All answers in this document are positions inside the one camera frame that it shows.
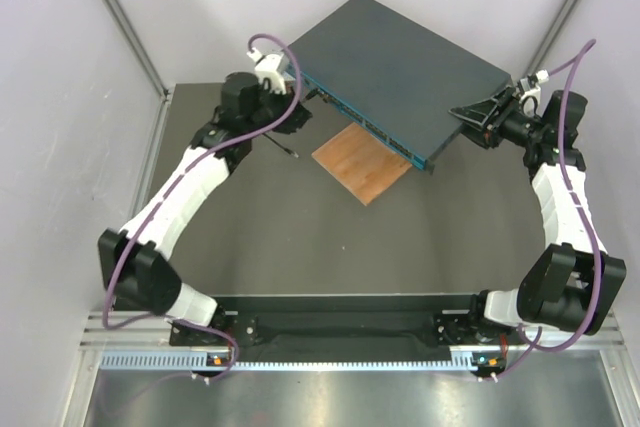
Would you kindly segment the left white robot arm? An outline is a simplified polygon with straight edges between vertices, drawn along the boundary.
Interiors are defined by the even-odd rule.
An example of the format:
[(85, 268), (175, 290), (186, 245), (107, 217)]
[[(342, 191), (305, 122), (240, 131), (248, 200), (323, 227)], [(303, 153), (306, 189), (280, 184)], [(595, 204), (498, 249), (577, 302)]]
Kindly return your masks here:
[(270, 131), (294, 133), (310, 118), (301, 92), (301, 81), (276, 90), (247, 72), (225, 79), (212, 119), (196, 131), (169, 178), (123, 227), (99, 237), (105, 312), (122, 298), (144, 317), (186, 323), (205, 343), (224, 337), (227, 321), (216, 313), (216, 300), (183, 282), (170, 258), (202, 204), (251, 152), (253, 138)]

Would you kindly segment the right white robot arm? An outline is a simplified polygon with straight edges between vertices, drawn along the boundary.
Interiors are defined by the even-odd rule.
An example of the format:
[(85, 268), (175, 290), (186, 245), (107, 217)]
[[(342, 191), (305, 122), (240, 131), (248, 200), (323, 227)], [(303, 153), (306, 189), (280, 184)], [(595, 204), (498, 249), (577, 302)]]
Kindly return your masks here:
[(478, 342), (520, 324), (593, 335), (624, 282), (624, 261), (608, 255), (591, 223), (586, 163), (574, 146), (587, 104), (580, 94), (557, 90), (543, 114), (528, 116), (515, 90), (506, 88), (450, 111), (475, 144), (490, 149), (509, 141), (524, 148), (545, 238), (543, 253), (518, 288), (485, 290), (473, 300), (466, 327)]

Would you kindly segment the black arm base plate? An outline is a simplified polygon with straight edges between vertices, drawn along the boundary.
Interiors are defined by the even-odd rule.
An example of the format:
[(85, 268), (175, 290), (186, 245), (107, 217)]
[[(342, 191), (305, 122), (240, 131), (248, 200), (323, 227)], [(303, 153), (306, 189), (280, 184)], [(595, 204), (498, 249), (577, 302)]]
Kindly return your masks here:
[(479, 294), (221, 296), (213, 328), (174, 324), (173, 347), (238, 344), (240, 361), (443, 360), (457, 346), (518, 346), (514, 329), (484, 321)]

